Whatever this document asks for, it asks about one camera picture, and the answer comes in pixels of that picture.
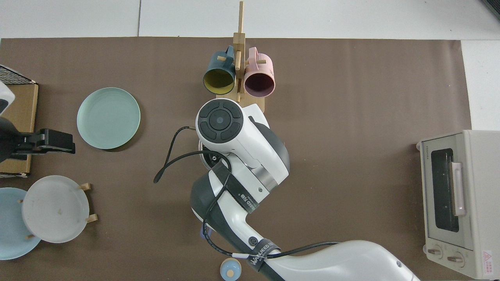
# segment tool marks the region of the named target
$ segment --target dark teal mug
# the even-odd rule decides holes
[[[203,85],[207,90],[216,95],[224,95],[233,90],[236,77],[234,59],[235,49],[231,45],[226,51],[216,51],[212,55],[203,76]]]

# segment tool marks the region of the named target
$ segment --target brown mat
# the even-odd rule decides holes
[[[202,76],[230,38],[3,39],[0,64],[40,84],[35,129],[73,134],[76,154],[34,156],[27,179],[0,187],[27,190],[62,175],[90,182],[99,221],[63,244],[41,242],[0,262],[0,280],[221,280],[225,257],[201,237],[189,205],[198,157],[153,177],[172,135],[194,125],[213,96]],[[274,64],[276,91],[265,114],[284,141],[291,174],[248,222],[283,250],[319,241],[368,240],[401,259],[422,280],[467,279],[426,259],[419,153],[424,137],[471,128],[459,41],[248,39]],[[138,134],[104,151],[86,144],[77,111],[104,87],[139,103]],[[173,155],[197,149],[183,131]],[[214,241],[230,248],[217,234]],[[243,265],[240,280],[264,278]]]

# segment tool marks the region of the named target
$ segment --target cardboard box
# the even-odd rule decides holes
[[[19,132],[33,133],[37,111],[38,85],[7,85],[14,93],[14,102],[2,114]],[[0,178],[23,177],[30,173],[31,155],[27,160],[7,159],[0,163]]]

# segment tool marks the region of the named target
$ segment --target toaster oven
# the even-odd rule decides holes
[[[500,131],[424,139],[427,258],[474,279],[500,279]]]

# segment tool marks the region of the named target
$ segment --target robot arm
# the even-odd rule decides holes
[[[290,159],[257,109],[217,98],[198,112],[200,141],[227,155],[232,171],[219,162],[193,184],[191,208],[195,215],[206,219],[237,251],[251,254],[247,263],[270,280],[419,280],[390,252],[368,241],[343,242],[302,256],[269,258],[279,254],[279,248],[249,226],[246,217],[288,176]],[[207,212],[226,181],[226,190]]]

